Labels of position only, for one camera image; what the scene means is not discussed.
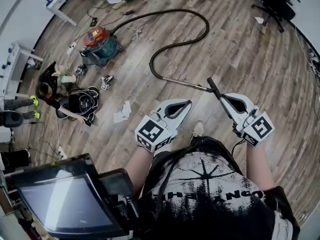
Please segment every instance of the sneaker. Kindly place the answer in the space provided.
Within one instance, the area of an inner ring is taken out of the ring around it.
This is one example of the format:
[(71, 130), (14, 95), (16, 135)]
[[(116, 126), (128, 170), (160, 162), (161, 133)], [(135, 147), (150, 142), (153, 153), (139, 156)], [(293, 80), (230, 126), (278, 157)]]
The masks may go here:
[(202, 137), (205, 132), (205, 127), (204, 127), (204, 122), (202, 121), (196, 121), (194, 126), (193, 126), (193, 131), (192, 131), (192, 137), (190, 142), (194, 137)]
[(30, 97), (31, 100), (33, 100), (33, 105), (38, 106), (39, 105), (39, 101), (37, 100), (36, 96), (32, 95)]
[(122, 0), (121, 2), (116, 3), (114, 6), (112, 6), (112, 9), (117, 10), (120, 7), (124, 6), (127, 3), (126, 0)]
[(37, 119), (40, 118), (40, 113), (36, 110), (34, 110), (34, 118), (37, 118)]

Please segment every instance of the black office chair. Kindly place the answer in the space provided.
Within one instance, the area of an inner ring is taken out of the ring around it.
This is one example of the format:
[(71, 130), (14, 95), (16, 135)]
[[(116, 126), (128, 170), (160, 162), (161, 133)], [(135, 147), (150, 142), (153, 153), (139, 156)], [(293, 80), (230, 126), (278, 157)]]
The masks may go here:
[(262, 0), (262, 5), (263, 7), (253, 4), (251, 8), (258, 8), (269, 14), (268, 19), (263, 22), (264, 26), (267, 25), (270, 17), (274, 18), (274, 20), (280, 27), (280, 33), (283, 33), (285, 31), (280, 23), (282, 19), (290, 21), (296, 16), (296, 13), (290, 7), (293, 6), (290, 0)]

